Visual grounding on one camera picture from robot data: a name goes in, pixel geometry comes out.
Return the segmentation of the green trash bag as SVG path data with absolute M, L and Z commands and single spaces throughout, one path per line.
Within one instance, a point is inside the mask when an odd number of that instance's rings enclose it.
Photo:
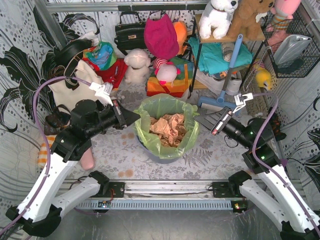
M 169 94 L 146 98 L 134 110 L 140 116 L 135 132 L 142 145 L 155 157 L 177 159 L 192 149 L 199 133 L 198 107 Z

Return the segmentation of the blue trash bin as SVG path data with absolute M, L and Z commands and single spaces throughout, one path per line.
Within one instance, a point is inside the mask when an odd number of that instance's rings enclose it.
M 140 138 L 139 135 L 136 135 L 136 139 L 139 142 L 139 145 L 142 147 L 144 153 L 157 164 L 171 164 L 178 160 L 184 158 L 187 153 L 184 152 L 180 154 L 176 147 L 165 147 L 162 146 L 161 141 L 156 140 L 155 135 L 150 137 L 151 134 L 148 134 L 145 138 Z

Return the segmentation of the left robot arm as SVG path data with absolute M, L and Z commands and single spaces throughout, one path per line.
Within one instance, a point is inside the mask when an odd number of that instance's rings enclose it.
M 107 106 L 89 99 L 79 101 L 70 113 L 69 126 L 55 137 L 50 156 L 31 191 L 18 206 L 10 207 L 6 216 L 28 235 L 45 238 L 78 204 L 95 195 L 112 193 L 109 178 L 95 170 L 79 185 L 57 195 L 69 172 L 91 148 L 92 137 L 109 128 L 122 130 L 139 119 L 139 114 L 125 109 L 117 100 Z

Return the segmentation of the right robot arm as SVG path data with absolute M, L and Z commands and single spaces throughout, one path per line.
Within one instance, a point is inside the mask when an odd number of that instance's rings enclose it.
M 230 192 L 245 197 L 256 205 L 278 228 L 283 240 L 318 240 L 320 217 L 304 201 L 286 174 L 281 160 L 268 145 L 273 130 L 264 118 L 252 118 L 247 126 L 233 118 L 230 108 L 194 120 L 216 136 L 227 137 L 247 148 L 242 157 L 250 170 L 271 191 L 267 194 L 252 177 L 241 170 L 228 179 Z

